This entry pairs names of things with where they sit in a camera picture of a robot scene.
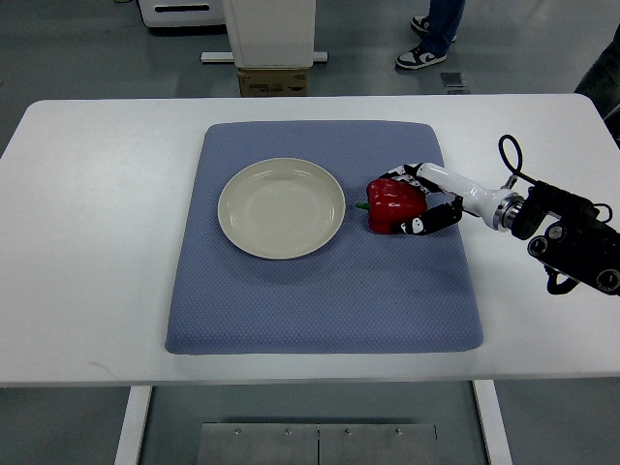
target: white table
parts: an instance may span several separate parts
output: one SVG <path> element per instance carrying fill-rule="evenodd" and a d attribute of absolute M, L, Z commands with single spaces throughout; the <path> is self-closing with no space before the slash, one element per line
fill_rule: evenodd
<path fill-rule="evenodd" d="M 427 123 L 446 166 L 488 188 L 508 177 L 497 141 L 511 133 L 526 173 L 620 213 L 620 153 L 576 95 L 39 102 L 0 159 L 0 386 L 620 374 L 620 299 L 585 285 L 547 294 L 527 242 L 469 215 L 460 230 L 484 330 L 478 349 L 169 354 L 172 285 L 205 131 L 291 119 Z"/>

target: white plate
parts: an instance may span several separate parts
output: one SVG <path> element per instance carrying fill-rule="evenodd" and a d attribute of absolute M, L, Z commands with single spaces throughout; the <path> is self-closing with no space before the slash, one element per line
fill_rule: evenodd
<path fill-rule="evenodd" d="M 239 249 L 293 259 L 323 247 L 345 216 L 338 181 L 314 163 L 272 158 L 238 172 L 217 207 L 220 227 Z"/>

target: table leg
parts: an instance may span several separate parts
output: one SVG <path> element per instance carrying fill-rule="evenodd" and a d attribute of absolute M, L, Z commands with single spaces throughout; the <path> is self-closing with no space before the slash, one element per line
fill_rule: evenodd
<path fill-rule="evenodd" d="M 137 465 L 140 459 L 142 435 L 148 415 L 152 386 L 132 386 L 127 400 L 125 419 L 120 431 L 114 465 Z"/>
<path fill-rule="evenodd" d="M 492 380 L 475 380 L 474 393 L 489 465 L 512 465 L 500 404 Z"/>

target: cardboard box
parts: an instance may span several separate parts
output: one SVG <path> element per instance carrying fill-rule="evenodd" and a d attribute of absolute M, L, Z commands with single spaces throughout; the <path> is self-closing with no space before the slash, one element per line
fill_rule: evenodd
<path fill-rule="evenodd" d="M 241 97 L 305 97 L 308 95 L 308 69 L 239 69 Z"/>

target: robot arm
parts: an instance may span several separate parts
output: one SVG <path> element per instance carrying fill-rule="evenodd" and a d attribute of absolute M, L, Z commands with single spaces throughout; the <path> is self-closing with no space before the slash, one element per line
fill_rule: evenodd
<path fill-rule="evenodd" d="M 520 155 L 520 149 L 513 140 Z M 525 240 L 539 228 L 547 215 L 558 221 L 547 228 L 544 235 L 533 237 L 528 244 L 530 256 L 543 265 L 549 280 L 551 294 L 566 294 L 578 283 L 585 283 L 608 295 L 620 295 L 620 233 L 598 220 L 600 210 L 591 201 L 570 192 L 537 181 L 512 170 L 505 186 L 497 190 L 482 188 L 458 173 L 431 163 L 404 165 L 382 177 L 410 182 L 427 193 L 444 192 L 454 195 L 452 203 L 429 209 L 411 223 L 401 225 L 403 233 L 425 235 L 457 223 L 462 212 L 481 217 L 492 230 L 511 231 Z M 527 199 L 511 190 L 517 177 L 533 184 Z M 567 279 L 558 283 L 559 275 Z"/>

